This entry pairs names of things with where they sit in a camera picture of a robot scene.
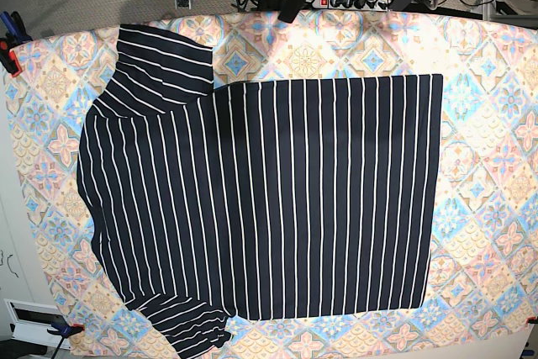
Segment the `navy white striped T-shirt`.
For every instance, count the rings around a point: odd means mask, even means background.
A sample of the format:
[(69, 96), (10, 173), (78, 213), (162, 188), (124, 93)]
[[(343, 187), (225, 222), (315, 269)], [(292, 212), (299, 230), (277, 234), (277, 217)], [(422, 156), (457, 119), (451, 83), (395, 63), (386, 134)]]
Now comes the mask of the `navy white striped T-shirt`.
[(117, 52), (77, 186), (109, 281), (179, 357), (235, 316), (422, 305), (442, 75), (215, 87), (209, 47), (130, 24)]

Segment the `white power strip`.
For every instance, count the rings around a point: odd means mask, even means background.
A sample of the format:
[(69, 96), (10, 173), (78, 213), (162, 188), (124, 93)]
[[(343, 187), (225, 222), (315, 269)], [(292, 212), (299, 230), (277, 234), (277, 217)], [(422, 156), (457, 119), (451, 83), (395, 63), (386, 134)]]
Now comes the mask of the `white power strip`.
[(308, 0), (313, 9), (385, 11), (391, 0)]

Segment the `colourful patterned tablecloth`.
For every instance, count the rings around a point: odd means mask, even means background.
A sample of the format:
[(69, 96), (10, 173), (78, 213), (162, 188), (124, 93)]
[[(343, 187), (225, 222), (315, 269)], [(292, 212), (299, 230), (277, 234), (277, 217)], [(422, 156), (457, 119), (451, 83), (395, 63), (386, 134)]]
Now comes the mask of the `colourful patterned tablecloth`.
[[(445, 76), (440, 174), (425, 304), (415, 311), (229, 323), (211, 357), (352, 358), (427, 351), (528, 330), (537, 313), (537, 36), (513, 26), (413, 13), (304, 12), (162, 20), (214, 50), (217, 85), (274, 78)], [(54, 304), (85, 332), (81, 356), (171, 358), (129, 312), (90, 248), (76, 190), (82, 121), (117, 60), (115, 29), (18, 48), (1, 75), (1, 294)]]

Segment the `blue orange clamp lower left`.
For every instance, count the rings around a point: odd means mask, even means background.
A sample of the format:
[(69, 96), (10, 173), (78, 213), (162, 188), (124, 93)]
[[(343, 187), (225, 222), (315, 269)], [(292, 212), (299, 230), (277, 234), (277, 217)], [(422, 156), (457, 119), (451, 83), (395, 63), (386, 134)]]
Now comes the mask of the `blue orange clamp lower left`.
[(69, 338), (73, 335), (82, 333), (85, 329), (82, 325), (69, 325), (63, 323), (53, 323), (50, 325), (51, 329), (47, 330), (50, 335), (59, 336), (61, 338)]

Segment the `blue orange clamp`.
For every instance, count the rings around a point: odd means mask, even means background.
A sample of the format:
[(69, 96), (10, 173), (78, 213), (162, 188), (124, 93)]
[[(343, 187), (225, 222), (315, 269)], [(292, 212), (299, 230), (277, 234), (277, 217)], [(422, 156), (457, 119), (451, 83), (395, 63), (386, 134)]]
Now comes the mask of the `blue orange clamp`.
[(73, 335), (82, 333), (85, 329), (82, 325), (69, 325), (63, 323), (53, 323), (50, 325), (51, 329), (47, 330), (50, 335), (59, 336), (61, 338), (69, 338)]
[(12, 77), (16, 77), (22, 72), (22, 68), (13, 49), (31, 42), (33, 39), (28, 35), (18, 12), (3, 11), (1, 12), (1, 20), (8, 30), (1, 37), (1, 63)]

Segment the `blue orange clamp upper left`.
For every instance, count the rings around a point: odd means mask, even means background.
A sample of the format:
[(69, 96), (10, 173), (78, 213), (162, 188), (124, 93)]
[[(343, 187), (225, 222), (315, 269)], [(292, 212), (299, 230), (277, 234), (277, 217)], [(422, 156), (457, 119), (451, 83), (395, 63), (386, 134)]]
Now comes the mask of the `blue orange clamp upper left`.
[(31, 42), (33, 39), (28, 35), (18, 12), (3, 11), (1, 12), (1, 20), (8, 30), (1, 37), (1, 63), (12, 77), (16, 77), (22, 72), (22, 68), (13, 49)]

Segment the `white wall vent panel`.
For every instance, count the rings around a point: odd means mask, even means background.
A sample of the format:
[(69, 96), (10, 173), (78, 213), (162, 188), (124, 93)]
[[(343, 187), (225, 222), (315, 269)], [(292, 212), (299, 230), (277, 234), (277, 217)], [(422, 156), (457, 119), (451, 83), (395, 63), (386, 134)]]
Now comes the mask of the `white wall vent panel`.
[(6, 298), (3, 302), (8, 309), (10, 323), (14, 325), (15, 340), (53, 348), (58, 346), (61, 338), (48, 330), (55, 330), (53, 324), (67, 323), (56, 306)]

